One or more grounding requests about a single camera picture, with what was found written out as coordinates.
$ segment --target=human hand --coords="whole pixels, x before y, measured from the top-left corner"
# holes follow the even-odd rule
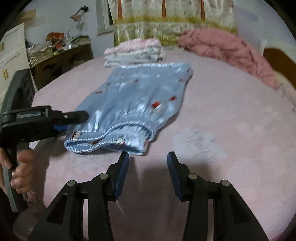
[[[17,155],[19,165],[12,171],[10,185],[13,189],[16,189],[18,194],[27,193],[31,188],[33,177],[33,156],[34,153],[32,149],[23,150]],[[2,167],[10,169],[11,163],[6,156],[5,151],[0,148],[0,188],[6,193]]]

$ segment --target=window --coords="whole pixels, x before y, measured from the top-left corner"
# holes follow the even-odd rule
[[[98,21],[98,34],[105,34],[114,30],[108,0],[96,0],[96,16]]]

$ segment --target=folded clothes stack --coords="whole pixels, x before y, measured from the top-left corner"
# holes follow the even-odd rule
[[[155,63],[164,60],[165,53],[158,39],[133,39],[105,51],[105,66]]]

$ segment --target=wooden desk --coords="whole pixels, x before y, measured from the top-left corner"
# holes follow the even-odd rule
[[[93,59],[91,45],[81,45],[58,55],[52,56],[31,68],[38,90],[73,69],[74,67]]]

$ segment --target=pink folded cloth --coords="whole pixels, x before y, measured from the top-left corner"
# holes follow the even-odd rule
[[[156,38],[151,39],[133,39],[125,41],[114,48],[108,48],[105,50],[105,55],[116,53],[129,53],[132,51],[143,50],[149,47],[161,48],[161,43]]]
[[[278,89],[280,83],[268,61],[250,44],[235,34],[215,28],[193,29],[177,39],[180,47],[198,55],[222,60]]]

